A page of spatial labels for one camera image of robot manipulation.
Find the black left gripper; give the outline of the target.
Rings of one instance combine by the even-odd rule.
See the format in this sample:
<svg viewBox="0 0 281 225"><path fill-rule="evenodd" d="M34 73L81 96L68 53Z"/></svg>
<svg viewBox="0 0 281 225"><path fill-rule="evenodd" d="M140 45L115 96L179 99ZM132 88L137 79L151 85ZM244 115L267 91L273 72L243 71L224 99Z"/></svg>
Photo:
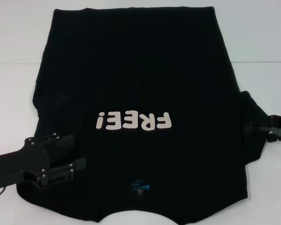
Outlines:
<svg viewBox="0 0 281 225"><path fill-rule="evenodd" d="M72 149L73 135L52 133L42 137L28 137L18 151L0 155L0 188L31 182L38 187L68 182L86 168L86 158L50 168L47 148Z"/></svg>

